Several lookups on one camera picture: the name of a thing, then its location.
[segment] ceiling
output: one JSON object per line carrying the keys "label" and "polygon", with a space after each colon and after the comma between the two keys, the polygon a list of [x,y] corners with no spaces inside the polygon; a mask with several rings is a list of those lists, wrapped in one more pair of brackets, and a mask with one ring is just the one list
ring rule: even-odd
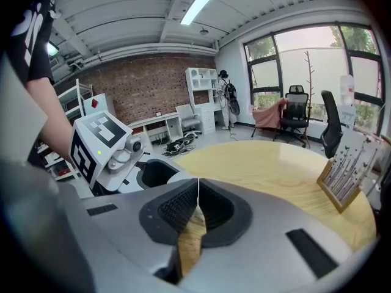
{"label": "ceiling", "polygon": [[[124,46],[185,43],[212,48],[242,25],[312,0],[211,0],[190,26],[181,26],[193,0],[55,0],[61,18],[50,40],[65,58],[88,58]],[[207,35],[200,35],[207,29]]]}

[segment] brick wall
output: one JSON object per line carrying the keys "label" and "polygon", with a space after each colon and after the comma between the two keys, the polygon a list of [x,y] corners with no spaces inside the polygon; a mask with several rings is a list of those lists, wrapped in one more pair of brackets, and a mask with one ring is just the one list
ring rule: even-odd
{"label": "brick wall", "polygon": [[[112,96],[117,117],[128,125],[153,117],[156,112],[175,112],[175,106],[189,104],[185,70],[188,67],[216,68],[213,57],[187,54],[164,54],[129,57],[82,71],[66,83],[56,86],[57,94],[80,83],[92,84],[93,94]],[[208,96],[199,92],[198,103],[207,103]]]}

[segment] window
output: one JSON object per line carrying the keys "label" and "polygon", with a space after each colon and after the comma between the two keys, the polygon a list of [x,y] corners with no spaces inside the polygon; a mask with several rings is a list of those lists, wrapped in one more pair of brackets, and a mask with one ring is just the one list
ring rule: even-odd
{"label": "window", "polygon": [[[341,26],[341,31],[349,50],[379,54],[371,30],[352,26]],[[341,46],[340,38],[336,38],[335,44]]]}
{"label": "window", "polygon": [[276,60],[252,65],[251,70],[253,75],[253,88],[279,86]]}
{"label": "window", "polygon": [[381,107],[360,100],[355,100],[354,106],[356,107],[355,125],[365,131],[376,132]]}
{"label": "window", "polygon": [[276,49],[271,37],[251,42],[245,46],[245,49],[249,62],[276,54]]}
{"label": "window", "polygon": [[279,92],[257,92],[253,94],[254,107],[267,109],[280,99]]}
{"label": "window", "polygon": [[314,70],[310,118],[323,121],[327,117],[322,90],[331,91],[340,104],[341,76],[350,74],[355,85],[356,126],[379,133],[384,71],[375,36],[368,27],[332,23],[292,29],[249,42],[244,48],[255,107],[271,106],[291,85],[302,85],[310,93],[308,52]]}
{"label": "window", "polygon": [[377,61],[352,57],[354,91],[381,98],[380,64]]}

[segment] person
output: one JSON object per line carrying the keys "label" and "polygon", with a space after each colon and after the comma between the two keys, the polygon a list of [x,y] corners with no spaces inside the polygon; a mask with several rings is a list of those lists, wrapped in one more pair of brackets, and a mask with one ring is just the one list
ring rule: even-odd
{"label": "person", "polygon": [[[72,126],[52,86],[54,81],[46,52],[55,17],[54,0],[34,0],[13,28],[5,53],[10,65],[8,68],[17,75],[15,82],[18,84],[12,85],[24,86],[48,117],[40,131],[40,138],[58,155],[71,162],[68,149]],[[34,147],[28,161],[43,167]]]}
{"label": "person", "polygon": [[217,93],[220,97],[220,105],[222,110],[222,116],[224,119],[224,127],[222,128],[222,130],[228,130],[229,125],[233,128],[235,127],[235,123],[237,122],[236,115],[233,114],[230,109],[230,101],[228,98],[225,97],[226,88],[231,83],[231,81],[229,80],[227,71],[225,70],[220,71],[219,77],[221,79],[219,80]]}

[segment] wooden tabletop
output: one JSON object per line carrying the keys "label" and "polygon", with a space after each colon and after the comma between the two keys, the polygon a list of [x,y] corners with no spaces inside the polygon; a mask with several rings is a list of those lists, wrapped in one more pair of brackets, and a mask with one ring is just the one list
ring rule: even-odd
{"label": "wooden tabletop", "polygon": [[[340,214],[316,184],[327,159],[298,146],[269,141],[228,142],[194,150],[175,161],[199,178],[210,178],[283,198],[334,230],[353,251],[376,238],[375,219],[363,192]],[[183,273],[197,262],[205,234],[196,209],[179,238]]]}

